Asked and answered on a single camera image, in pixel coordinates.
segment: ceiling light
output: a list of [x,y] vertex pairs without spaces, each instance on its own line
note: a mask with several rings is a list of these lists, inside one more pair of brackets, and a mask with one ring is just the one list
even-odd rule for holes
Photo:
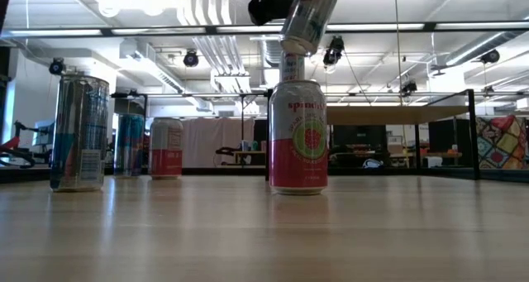
[[527,29],[529,22],[443,22],[436,30],[480,30],[480,29]]
[[182,94],[147,94],[149,98],[181,98],[183,97]]
[[328,107],[346,107],[349,106],[349,103],[328,103]]
[[200,26],[186,27],[169,27],[169,28],[130,28],[130,29],[111,29],[114,35],[119,36],[149,36],[149,35],[200,35],[206,32],[206,29]]
[[193,97],[207,97],[207,98],[237,98],[240,97],[237,93],[212,93],[212,94],[193,94]]
[[[399,30],[421,30],[423,23],[398,24]],[[328,31],[396,31],[397,24],[335,24],[327,25]]]
[[259,33],[259,32],[279,32],[283,26],[219,26],[219,33]]
[[2,38],[48,36],[102,36],[100,30],[5,30]]

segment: colorful quilt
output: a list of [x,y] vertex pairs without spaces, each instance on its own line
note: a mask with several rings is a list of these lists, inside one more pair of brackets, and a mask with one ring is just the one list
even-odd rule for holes
[[515,116],[476,118],[479,168],[523,170],[527,137],[526,120]]

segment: white and red can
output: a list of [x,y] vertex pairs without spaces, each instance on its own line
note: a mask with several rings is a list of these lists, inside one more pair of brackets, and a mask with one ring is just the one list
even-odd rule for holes
[[149,174],[153,179],[182,175],[183,124],[171,117],[157,117],[150,125]]
[[305,79],[305,57],[302,55],[281,54],[280,82]]
[[270,99],[270,186],[319,194],[327,186],[326,101],[309,80],[280,83]]
[[337,0],[294,0],[283,29],[281,46],[296,55],[314,55]]

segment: silver can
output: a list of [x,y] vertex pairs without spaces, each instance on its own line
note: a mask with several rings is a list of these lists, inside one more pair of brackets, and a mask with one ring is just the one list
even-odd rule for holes
[[145,119],[134,113],[120,114],[114,150],[114,175],[137,176],[143,165]]
[[109,85],[86,75],[59,82],[50,187],[54,191],[99,190],[107,149]]
[[320,85],[278,84],[269,118],[270,186],[280,194],[319,194],[327,186],[326,101]]
[[149,174],[153,179],[176,179],[182,175],[183,123],[157,117],[150,125]]
[[337,0],[294,0],[281,30],[283,50],[313,55],[329,22]]
[[305,79],[305,57],[302,55],[281,54],[280,81],[304,80]]

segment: white curtain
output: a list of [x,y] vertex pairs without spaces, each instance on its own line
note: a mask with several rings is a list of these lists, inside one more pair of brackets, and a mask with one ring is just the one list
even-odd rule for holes
[[182,155],[184,168],[214,168],[222,162],[235,163],[228,155],[215,155],[223,146],[238,148],[241,140],[254,140],[254,119],[244,121],[245,135],[241,138],[241,120],[197,118],[183,121]]

